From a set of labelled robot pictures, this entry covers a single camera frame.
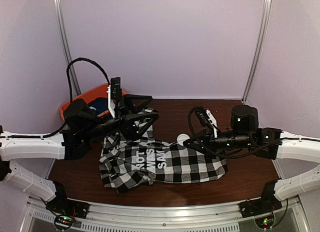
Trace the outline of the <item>black white checkered shirt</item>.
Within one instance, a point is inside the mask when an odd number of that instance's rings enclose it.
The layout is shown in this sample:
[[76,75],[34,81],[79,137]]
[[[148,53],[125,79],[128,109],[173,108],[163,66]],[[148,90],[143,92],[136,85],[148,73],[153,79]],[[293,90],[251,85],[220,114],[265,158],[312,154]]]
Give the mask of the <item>black white checkered shirt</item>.
[[211,158],[177,142],[154,139],[150,127],[142,138],[132,141],[121,133],[104,138],[99,172],[104,187],[123,193],[154,182],[201,183],[223,177],[225,159]]

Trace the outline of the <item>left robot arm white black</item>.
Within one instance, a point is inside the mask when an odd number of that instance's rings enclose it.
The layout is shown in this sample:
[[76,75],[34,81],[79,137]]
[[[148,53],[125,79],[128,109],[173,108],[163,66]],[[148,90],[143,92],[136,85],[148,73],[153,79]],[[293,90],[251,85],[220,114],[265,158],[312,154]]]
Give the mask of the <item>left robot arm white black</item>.
[[84,99],[72,101],[64,110],[64,125],[50,134],[14,134],[0,132],[0,180],[11,182],[23,191],[33,193],[61,214],[72,209],[64,186],[46,180],[17,163],[21,158],[52,158],[78,160],[91,149],[94,139],[121,133],[126,139],[136,140],[158,119],[157,112],[143,113],[152,96],[115,95],[108,99],[108,113],[96,115]]

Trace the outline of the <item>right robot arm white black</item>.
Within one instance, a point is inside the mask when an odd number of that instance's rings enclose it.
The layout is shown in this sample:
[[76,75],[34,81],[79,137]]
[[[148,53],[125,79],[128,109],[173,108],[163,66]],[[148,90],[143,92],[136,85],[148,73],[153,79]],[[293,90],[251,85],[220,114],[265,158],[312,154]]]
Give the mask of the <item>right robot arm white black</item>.
[[187,116],[192,137],[185,147],[222,159],[296,159],[320,162],[320,140],[292,134],[277,128],[260,128],[257,108],[236,105],[231,110],[230,130],[221,131],[209,109],[191,108]]

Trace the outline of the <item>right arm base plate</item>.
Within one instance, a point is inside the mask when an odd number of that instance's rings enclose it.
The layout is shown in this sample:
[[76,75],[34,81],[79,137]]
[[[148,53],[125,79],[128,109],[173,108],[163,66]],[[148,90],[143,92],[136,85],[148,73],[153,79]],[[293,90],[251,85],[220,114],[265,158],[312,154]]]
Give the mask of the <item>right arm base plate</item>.
[[242,218],[272,213],[282,208],[282,203],[275,198],[247,199],[238,205]]

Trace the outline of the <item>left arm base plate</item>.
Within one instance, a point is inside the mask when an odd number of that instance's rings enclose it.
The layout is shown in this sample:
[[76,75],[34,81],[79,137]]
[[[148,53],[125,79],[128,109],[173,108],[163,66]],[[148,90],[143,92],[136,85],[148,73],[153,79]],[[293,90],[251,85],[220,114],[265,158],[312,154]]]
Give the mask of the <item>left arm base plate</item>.
[[86,202],[76,201],[72,199],[67,199],[65,201],[58,201],[54,199],[50,202],[46,202],[45,205],[49,211],[54,212],[55,214],[63,214],[70,217],[83,219],[87,217],[90,206]]

